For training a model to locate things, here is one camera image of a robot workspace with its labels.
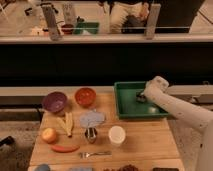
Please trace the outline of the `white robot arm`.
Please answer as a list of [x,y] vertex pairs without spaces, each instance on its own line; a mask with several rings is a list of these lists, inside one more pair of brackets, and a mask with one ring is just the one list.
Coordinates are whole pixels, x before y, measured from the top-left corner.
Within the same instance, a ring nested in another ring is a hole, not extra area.
[[213,171],[213,111],[167,94],[168,87],[167,80],[155,76],[146,83],[143,93],[148,100],[202,134],[195,171]]

